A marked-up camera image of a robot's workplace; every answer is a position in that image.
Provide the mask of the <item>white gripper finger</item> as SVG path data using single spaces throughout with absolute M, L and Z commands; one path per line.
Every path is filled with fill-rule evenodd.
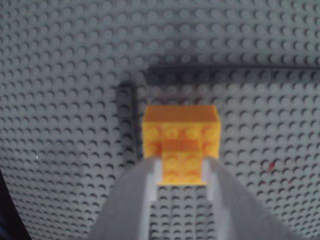
M 202 179 L 213 204 L 218 240 L 300 240 L 214 158 L 204 158 Z
M 88 238 L 149 240 L 151 205 L 158 197 L 162 160 L 145 158 L 126 171 L 112 188 Z

